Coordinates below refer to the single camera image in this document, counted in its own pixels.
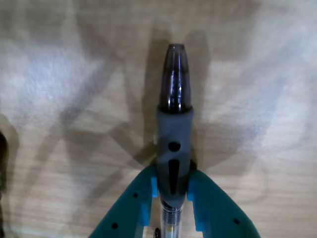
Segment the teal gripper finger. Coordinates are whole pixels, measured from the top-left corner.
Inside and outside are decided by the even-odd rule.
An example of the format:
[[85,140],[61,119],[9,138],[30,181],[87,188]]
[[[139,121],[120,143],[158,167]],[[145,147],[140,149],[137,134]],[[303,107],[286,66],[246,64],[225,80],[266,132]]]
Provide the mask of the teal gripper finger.
[[196,231],[205,238],[259,238],[253,222],[206,174],[192,171],[187,190]]
[[155,166],[147,166],[110,208],[91,238],[141,238],[151,218],[152,199],[158,197]]

